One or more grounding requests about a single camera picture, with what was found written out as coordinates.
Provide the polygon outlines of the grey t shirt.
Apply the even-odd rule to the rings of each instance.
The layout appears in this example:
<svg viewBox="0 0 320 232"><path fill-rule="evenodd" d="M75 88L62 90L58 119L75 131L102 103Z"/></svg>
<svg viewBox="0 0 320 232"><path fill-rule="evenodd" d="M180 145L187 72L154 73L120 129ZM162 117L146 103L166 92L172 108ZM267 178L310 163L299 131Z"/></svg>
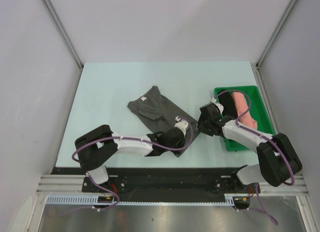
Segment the grey t shirt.
<svg viewBox="0 0 320 232"><path fill-rule="evenodd" d="M166 149L174 151L185 149L186 151L187 145L190 145L200 134L196 129L198 121L162 95L157 86L153 86L138 99L130 101L127 107L151 131L147 135L150 140L149 145L152 146L152 151L148 154L149 157L160 156L168 152ZM174 127L177 116L189 123L189 129L185 135L180 129ZM182 148L163 146L165 138L172 139L175 137L186 137L187 144Z"/></svg>

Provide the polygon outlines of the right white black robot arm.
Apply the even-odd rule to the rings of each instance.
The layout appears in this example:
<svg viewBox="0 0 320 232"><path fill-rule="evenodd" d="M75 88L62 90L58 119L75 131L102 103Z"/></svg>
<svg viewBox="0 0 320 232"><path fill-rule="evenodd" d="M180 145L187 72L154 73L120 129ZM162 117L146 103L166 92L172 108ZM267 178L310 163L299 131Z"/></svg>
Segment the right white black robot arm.
<svg viewBox="0 0 320 232"><path fill-rule="evenodd" d="M200 107L197 129L208 136L235 141L257 154L257 164L241 167L236 177L230 180L231 188L237 193L242 193L253 183L293 186L295 175L303 168L287 135L264 133L229 115L222 116L221 108L215 103Z"/></svg>

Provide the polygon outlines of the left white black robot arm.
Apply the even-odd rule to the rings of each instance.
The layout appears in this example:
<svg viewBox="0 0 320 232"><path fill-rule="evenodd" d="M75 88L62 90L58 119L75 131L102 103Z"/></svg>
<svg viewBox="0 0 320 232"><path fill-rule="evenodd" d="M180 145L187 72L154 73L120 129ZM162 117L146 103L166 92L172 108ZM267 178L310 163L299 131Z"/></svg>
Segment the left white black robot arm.
<svg viewBox="0 0 320 232"><path fill-rule="evenodd" d="M193 137L194 130L184 119L167 132L144 136L125 136L113 132L109 125L101 125L76 139L71 158L93 179L93 186L105 192L111 185L105 163L113 155L159 157L169 151L179 154L190 146Z"/></svg>

